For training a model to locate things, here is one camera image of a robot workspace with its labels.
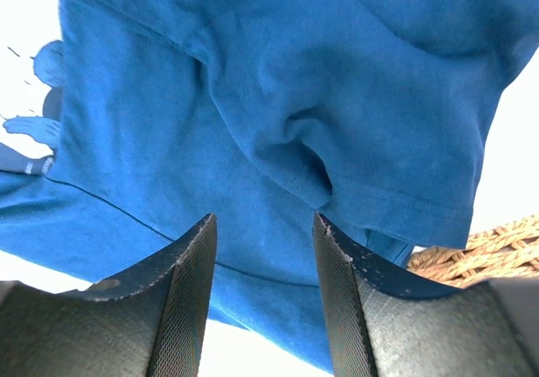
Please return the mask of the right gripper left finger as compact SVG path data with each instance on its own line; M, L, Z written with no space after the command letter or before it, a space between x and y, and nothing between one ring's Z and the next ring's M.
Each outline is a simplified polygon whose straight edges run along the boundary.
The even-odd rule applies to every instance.
M195 376L216 259L216 217L84 291L1 284L4 376Z

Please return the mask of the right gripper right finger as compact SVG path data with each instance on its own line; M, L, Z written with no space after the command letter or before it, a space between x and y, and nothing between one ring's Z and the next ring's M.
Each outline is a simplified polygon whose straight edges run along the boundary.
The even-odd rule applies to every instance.
M322 215L313 238L335 375L537 375L536 279L440 284L361 246Z

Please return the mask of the blue t shirt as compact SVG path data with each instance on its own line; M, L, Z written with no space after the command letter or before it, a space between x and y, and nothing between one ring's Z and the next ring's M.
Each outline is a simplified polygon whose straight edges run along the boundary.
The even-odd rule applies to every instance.
M213 320L332 367L316 212L397 265L465 245L538 0L59 0L54 163L1 177L1 248L103 279L216 215Z

